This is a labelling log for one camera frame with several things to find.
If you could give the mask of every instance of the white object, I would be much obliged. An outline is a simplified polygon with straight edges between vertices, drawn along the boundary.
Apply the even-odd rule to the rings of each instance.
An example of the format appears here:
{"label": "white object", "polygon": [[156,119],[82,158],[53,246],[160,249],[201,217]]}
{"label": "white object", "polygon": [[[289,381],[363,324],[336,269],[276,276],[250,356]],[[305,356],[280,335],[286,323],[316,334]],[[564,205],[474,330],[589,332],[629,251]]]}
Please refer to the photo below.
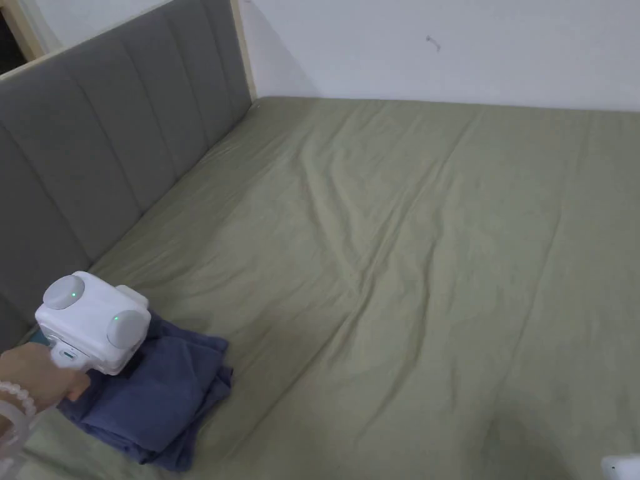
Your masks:
{"label": "white object", "polygon": [[47,289],[36,320],[56,365],[117,375],[145,339],[148,304],[125,285],[77,271]]}
{"label": "white object", "polygon": [[607,480],[640,479],[640,455],[605,457],[601,466]]}
{"label": "white object", "polygon": [[0,458],[9,458],[20,451],[29,437],[29,419],[16,406],[0,401],[0,415],[12,424],[8,436],[3,436],[0,443]]}
{"label": "white object", "polygon": [[0,381],[0,392],[6,392],[13,395],[22,403],[22,408],[30,419],[36,415],[36,406],[33,403],[33,398],[29,395],[29,392],[16,383],[9,383],[8,381]]}

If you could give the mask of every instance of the headboard panel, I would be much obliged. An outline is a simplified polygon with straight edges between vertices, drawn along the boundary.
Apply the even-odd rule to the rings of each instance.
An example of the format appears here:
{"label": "headboard panel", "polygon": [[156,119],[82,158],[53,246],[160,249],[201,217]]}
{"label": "headboard panel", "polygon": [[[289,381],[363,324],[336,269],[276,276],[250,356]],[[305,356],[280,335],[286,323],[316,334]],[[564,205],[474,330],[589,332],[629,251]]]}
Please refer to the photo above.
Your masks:
{"label": "headboard panel", "polygon": [[251,103],[230,0],[173,0],[0,80],[0,349]]}

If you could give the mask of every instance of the blue towel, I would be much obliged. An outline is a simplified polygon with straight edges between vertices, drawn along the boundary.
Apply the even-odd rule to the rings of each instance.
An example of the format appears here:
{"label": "blue towel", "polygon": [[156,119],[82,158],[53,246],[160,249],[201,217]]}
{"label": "blue towel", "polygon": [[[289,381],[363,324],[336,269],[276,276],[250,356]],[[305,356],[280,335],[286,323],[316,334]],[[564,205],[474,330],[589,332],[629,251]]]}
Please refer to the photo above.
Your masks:
{"label": "blue towel", "polygon": [[90,371],[91,387],[58,409],[138,463],[184,472],[193,463],[202,421],[230,394],[227,346],[152,314],[147,339],[127,367],[117,376]]}

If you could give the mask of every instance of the hand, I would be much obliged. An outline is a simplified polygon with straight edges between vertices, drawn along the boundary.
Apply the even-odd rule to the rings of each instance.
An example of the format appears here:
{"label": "hand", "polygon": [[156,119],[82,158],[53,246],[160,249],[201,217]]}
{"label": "hand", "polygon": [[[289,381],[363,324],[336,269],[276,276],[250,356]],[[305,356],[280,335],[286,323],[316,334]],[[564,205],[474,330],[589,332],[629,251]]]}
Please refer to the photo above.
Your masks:
{"label": "hand", "polygon": [[91,383],[82,372],[58,368],[51,360],[49,348],[36,343],[0,355],[0,381],[16,383],[27,390],[39,412],[64,397],[77,400]]}

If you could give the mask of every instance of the fitted sheet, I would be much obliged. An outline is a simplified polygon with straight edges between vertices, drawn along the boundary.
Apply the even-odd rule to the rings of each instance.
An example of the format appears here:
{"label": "fitted sheet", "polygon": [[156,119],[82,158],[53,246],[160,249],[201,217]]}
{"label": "fitted sheet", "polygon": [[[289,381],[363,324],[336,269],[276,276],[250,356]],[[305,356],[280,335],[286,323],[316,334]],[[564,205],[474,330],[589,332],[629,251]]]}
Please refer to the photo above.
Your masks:
{"label": "fitted sheet", "polygon": [[[256,102],[92,269],[230,341],[184,478],[600,479],[640,451],[638,152],[633,113]],[[28,457],[171,477],[57,413]]]}

